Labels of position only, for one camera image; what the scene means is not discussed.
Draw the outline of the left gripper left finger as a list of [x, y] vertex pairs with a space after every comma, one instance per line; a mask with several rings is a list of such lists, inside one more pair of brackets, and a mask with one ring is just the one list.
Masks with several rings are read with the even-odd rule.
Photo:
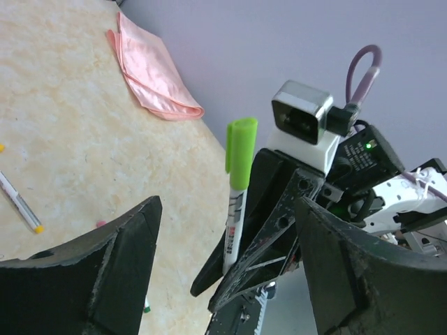
[[1, 333], [137, 334], [161, 215], [155, 195], [65, 244], [3, 261]]

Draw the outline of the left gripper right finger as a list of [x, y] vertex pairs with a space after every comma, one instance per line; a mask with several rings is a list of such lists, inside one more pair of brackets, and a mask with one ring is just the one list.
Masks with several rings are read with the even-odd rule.
[[307, 198], [295, 202], [319, 334], [445, 334], [446, 261], [372, 236]]

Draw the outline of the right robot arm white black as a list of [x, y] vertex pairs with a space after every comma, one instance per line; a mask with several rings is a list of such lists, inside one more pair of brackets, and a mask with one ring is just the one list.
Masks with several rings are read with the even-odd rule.
[[343, 141], [327, 177], [280, 149], [261, 149], [254, 158], [237, 261], [223, 272], [222, 237], [195, 278], [198, 296], [217, 284], [210, 306], [271, 283], [302, 259], [294, 203], [306, 197], [343, 221], [376, 236], [412, 232], [446, 218], [446, 169], [432, 159], [404, 172], [395, 152], [373, 126]]

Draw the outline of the yellow marker pen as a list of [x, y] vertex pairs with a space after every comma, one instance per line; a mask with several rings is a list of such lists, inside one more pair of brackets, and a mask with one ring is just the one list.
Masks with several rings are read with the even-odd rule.
[[1, 189], [15, 205], [30, 229], [33, 230], [36, 234], [42, 233], [44, 231], [44, 227], [42, 226], [40, 220], [2, 172]]

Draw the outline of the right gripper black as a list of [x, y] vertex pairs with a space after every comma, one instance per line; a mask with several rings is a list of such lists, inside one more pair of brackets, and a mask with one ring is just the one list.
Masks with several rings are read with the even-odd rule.
[[254, 157], [247, 188], [231, 188], [223, 236], [194, 279], [197, 297], [222, 278], [208, 310], [216, 312], [240, 295], [275, 280], [298, 248], [295, 202], [308, 198], [322, 208], [330, 199], [325, 177], [295, 159], [263, 148]]

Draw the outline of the lime cap white marker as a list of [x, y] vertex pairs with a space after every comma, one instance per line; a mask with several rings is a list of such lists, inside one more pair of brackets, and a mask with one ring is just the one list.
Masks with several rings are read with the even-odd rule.
[[253, 117], [232, 121], [227, 126], [225, 170], [229, 175], [230, 194], [223, 250], [224, 274], [238, 258], [257, 129], [258, 121]]

